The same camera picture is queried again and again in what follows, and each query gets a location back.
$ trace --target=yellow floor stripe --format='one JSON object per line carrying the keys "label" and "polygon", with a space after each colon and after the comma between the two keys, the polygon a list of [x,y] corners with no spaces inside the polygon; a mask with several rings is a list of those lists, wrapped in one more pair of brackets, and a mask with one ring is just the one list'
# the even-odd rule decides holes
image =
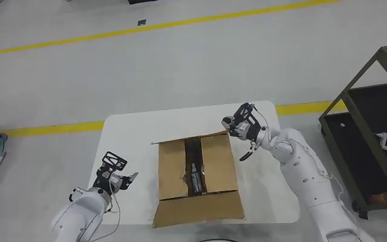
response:
{"label": "yellow floor stripe", "polygon": [[[324,112],[331,102],[315,102],[315,103],[302,103],[291,105],[279,105],[276,106],[278,115],[295,115],[295,114],[307,114],[307,113],[322,113]],[[344,111],[346,106],[340,101],[333,111]],[[96,121],[90,123],[74,123],[70,125],[53,125],[37,128],[21,128],[21,129],[8,129],[0,130],[8,135],[9,138],[26,137],[26,136],[44,136],[47,134],[65,134],[70,132],[86,132],[86,131],[98,131],[102,130],[104,121]]]}
{"label": "yellow floor stripe", "polygon": [[311,7],[314,5],[321,5],[321,4],[327,4],[331,2],[339,2],[341,0],[310,0],[307,2],[297,2],[293,4],[287,4],[282,6],[276,6],[276,7],[267,7],[267,8],[260,8],[260,9],[254,9],[254,10],[247,10],[247,11],[239,11],[236,13],[225,13],[222,15],[214,15],[214,16],[208,16],[208,17],[202,17],[202,18],[195,18],[195,19],[187,19],[187,20],[181,20],[181,21],[175,21],[175,22],[168,22],[164,24],[155,24],[155,25],[149,25],[149,26],[143,26],[138,28],[130,28],[127,30],[119,30],[109,33],[102,33],[102,34],[94,34],[89,36],[81,36],[73,39],[62,39],[58,41],[49,41],[44,42],[40,44],[33,44],[33,45],[24,45],[19,47],[13,47],[13,48],[7,48],[0,50],[0,54],[10,53],[10,52],[16,52],[16,51],[22,51],[22,50],[29,50],[29,49],[37,49],[37,48],[44,48],[54,45],[64,45],[64,44],[70,44],[75,42],[82,42],[82,41],[91,41],[93,39],[102,39],[102,38],[108,38],[108,37],[114,37],[114,36],[120,36],[124,34],[133,34],[138,32],[144,32],[144,31],[151,31],[151,30],[159,30],[162,28],[171,28],[181,25],[188,25],[188,24],[197,24],[202,22],[209,22],[209,21],[216,21],[221,19],[230,19],[230,18],[240,18],[250,15],[260,15],[263,13],[272,13],[275,11],[286,11],[296,8],[304,8],[304,7]]}
{"label": "yellow floor stripe", "polygon": [[44,136],[47,134],[66,134],[69,132],[86,132],[102,130],[104,121],[90,123],[74,123],[70,125],[53,125],[36,128],[21,128],[2,130],[9,138],[26,136]]}
{"label": "yellow floor stripe", "polygon": [[[332,102],[311,102],[301,104],[290,104],[276,106],[278,115],[295,115],[295,114],[306,114],[306,113],[322,113],[327,110],[328,106]],[[332,111],[343,111],[346,110],[346,106],[342,100],[340,100],[332,109]]]}

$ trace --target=open cardboard box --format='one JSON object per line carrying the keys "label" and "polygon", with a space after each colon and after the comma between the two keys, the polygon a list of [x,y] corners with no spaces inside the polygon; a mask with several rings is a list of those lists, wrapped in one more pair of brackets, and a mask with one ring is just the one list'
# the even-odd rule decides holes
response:
{"label": "open cardboard box", "polygon": [[[153,227],[244,217],[226,131],[157,142],[159,204]],[[192,163],[202,192],[194,192]]]}

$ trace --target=table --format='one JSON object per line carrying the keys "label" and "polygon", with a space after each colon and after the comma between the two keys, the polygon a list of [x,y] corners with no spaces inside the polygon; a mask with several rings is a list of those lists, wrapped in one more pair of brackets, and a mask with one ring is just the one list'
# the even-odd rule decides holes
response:
{"label": "table", "polygon": [[[280,130],[275,106],[268,101],[253,102],[265,116],[272,136]],[[139,172],[127,191],[117,193],[121,207],[120,224],[152,224],[158,205],[158,146],[151,142],[180,139],[224,131],[221,120],[232,116],[241,103],[184,108],[145,113],[118,114],[103,126],[89,187],[96,179],[102,157],[111,151],[128,161],[123,175]],[[264,119],[254,114],[261,125]],[[288,187],[279,162],[263,149],[239,162],[249,142],[231,138],[239,193],[245,220],[220,223],[293,223],[299,218],[297,197]],[[102,224],[117,224],[118,215],[108,213]]]}

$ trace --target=gray floor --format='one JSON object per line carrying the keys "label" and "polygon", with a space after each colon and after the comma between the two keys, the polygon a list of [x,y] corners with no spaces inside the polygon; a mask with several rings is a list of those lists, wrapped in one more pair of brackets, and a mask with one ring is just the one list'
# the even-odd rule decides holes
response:
{"label": "gray floor", "polygon": [[[320,134],[319,114],[280,116],[280,124],[300,130],[326,167],[341,181]],[[54,241],[50,221],[68,202],[75,186],[87,186],[100,132],[10,139],[8,155],[0,166],[0,235],[3,242]],[[339,187],[333,182],[335,191]],[[346,193],[344,202],[349,205]],[[387,240],[387,213],[370,212],[361,225],[377,241]],[[96,236],[114,229],[103,225]],[[239,241],[315,241],[305,211],[294,224],[225,225],[217,222],[161,229],[120,226],[103,241],[198,241],[229,238]]]}
{"label": "gray floor", "polygon": [[[154,25],[301,1],[159,0],[129,6],[126,0],[4,0],[0,49],[136,28],[141,19]],[[248,100],[276,105],[332,100],[386,45],[386,7],[385,0],[343,0],[0,54],[0,129]],[[376,65],[362,85],[384,82],[384,75]],[[279,119],[282,127],[301,130],[337,175],[318,116]],[[8,155],[0,165],[0,241],[54,241],[50,221],[73,187],[87,185],[99,137],[100,132],[85,132],[8,141]],[[387,241],[387,213],[369,216],[362,226]],[[294,224],[120,226],[104,241],[222,237],[309,242],[314,241],[309,222],[302,213]],[[98,233],[112,230],[102,226]]]}

